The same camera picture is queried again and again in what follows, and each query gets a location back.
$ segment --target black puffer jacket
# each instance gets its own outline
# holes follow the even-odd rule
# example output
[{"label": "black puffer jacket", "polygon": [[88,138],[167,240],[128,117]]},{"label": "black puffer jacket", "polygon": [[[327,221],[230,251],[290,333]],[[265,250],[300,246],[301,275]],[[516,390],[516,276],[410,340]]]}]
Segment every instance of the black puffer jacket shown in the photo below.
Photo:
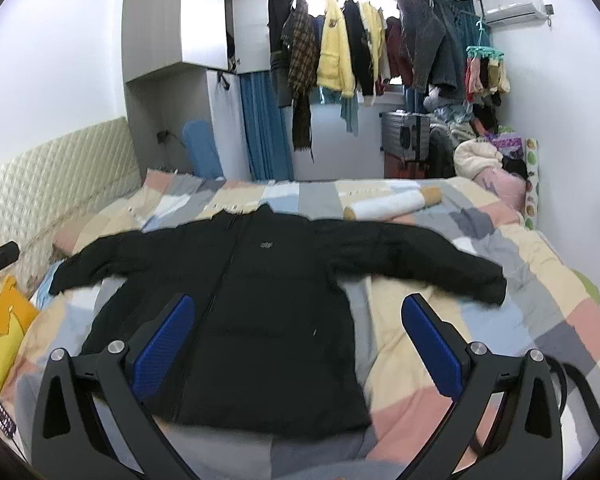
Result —
[{"label": "black puffer jacket", "polygon": [[310,221],[264,205],[100,238],[59,267],[51,293],[128,276],[83,353],[128,339],[165,305],[156,294],[189,294],[197,329],[148,408],[181,424],[318,438],[370,423],[337,272],[423,280],[487,303],[501,303],[506,288],[500,266],[433,231]]},{"label": "black puffer jacket", "polygon": [[347,25],[347,39],[351,54],[351,68],[356,81],[360,83],[362,95],[374,94],[374,69],[368,47],[366,30],[360,16],[360,8],[353,0],[344,2],[342,9]]}]

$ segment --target pastel checkered comforter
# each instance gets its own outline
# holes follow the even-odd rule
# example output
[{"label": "pastel checkered comforter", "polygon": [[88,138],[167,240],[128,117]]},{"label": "pastel checkered comforter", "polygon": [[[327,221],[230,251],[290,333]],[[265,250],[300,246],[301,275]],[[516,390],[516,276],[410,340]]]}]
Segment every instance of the pastel checkered comforter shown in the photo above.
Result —
[{"label": "pastel checkered comforter", "polygon": [[[108,206],[106,217],[82,225],[82,232],[75,239],[84,241],[115,232],[117,225],[144,230],[164,228],[208,218],[224,208],[232,212],[253,210],[265,202],[279,212],[310,218],[341,218],[344,207],[352,202],[420,184],[440,186],[442,202],[394,221],[434,229],[458,248],[501,264],[507,278],[504,304],[493,308],[453,297],[425,283],[378,276],[342,281],[356,327],[356,373],[364,385],[372,427],[366,432],[323,442],[298,442],[272,435],[184,428],[159,421],[168,439],[201,478],[395,479],[430,437],[450,405],[449,399],[435,389],[402,328],[402,300],[413,292],[421,293],[438,315],[452,322],[468,341],[483,341],[491,351],[509,355],[522,355],[529,348],[539,348],[561,361],[575,364],[586,374],[600,404],[599,306],[541,235],[521,225],[518,213],[463,178],[436,182],[342,180],[246,184],[203,182],[190,176],[150,172],[144,187],[134,197]],[[93,316],[121,282],[109,278],[91,288],[48,298],[27,333],[1,396],[16,418],[26,449],[49,352],[62,346],[77,354]],[[478,436],[486,436],[497,402],[494,398]],[[128,449],[120,444],[106,406],[99,403],[98,410],[120,460],[135,466]],[[583,403],[572,386],[562,416],[562,433],[567,476],[596,442]],[[474,459],[467,451],[460,466]]]}]

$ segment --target window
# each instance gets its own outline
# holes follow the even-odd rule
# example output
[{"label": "window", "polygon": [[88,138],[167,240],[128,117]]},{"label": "window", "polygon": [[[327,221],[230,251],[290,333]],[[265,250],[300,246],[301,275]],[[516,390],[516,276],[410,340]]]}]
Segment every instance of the window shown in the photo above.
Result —
[{"label": "window", "polygon": [[[344,6],[344,2],[347,0],[338,0],[339,6]],[[394,18],[400,18],[400,9],[398,9],[398,2],[396,0],[353,0],[354,2],[369,2],[376,9],[382,9],[382,15],[385,19],[390,16]],[[309,6],[309,14],[312,16],[320,16],[324,14],[324,0],[306,0]],[[402,78],[400,76],[394,77],[389,81],[389,92],[400,92],[402,93]]]}]

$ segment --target red jacket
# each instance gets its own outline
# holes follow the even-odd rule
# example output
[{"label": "red jacket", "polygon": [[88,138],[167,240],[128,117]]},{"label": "red jacket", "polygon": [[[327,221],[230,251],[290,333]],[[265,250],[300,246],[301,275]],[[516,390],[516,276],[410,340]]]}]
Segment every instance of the red jacket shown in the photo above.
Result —
[{"label": "red jacket", "polygon": [[402,46],[402,25],[393,16],[386,19],[386,50],[389,57],[391,77],[402,77],[402,84],[410,87],[413,84],[413,67],[409,60],[400,54]]}]

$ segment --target plaid scarf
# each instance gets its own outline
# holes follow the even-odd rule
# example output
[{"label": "plaid scarf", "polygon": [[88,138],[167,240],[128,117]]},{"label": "plaid scarf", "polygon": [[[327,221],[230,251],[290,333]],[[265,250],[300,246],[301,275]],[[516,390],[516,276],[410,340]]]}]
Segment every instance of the plaid scarf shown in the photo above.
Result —
[{"label": "plaid scarf", "polygon": [[294,43],[289,63],[289,86],[293,97],[308,95],[315,87],[319,59],[309,5],[306,0],[298,0],[294,12]]},{"label": "plaid scarf", "polygon": [[306,0],[296,2],[294,42],[289,62],[289,88],[294,98],[292,138],[294,150],[311,149],[311,108],[309,94],[317,82],[320,54],[314,34],[314,20]]}]

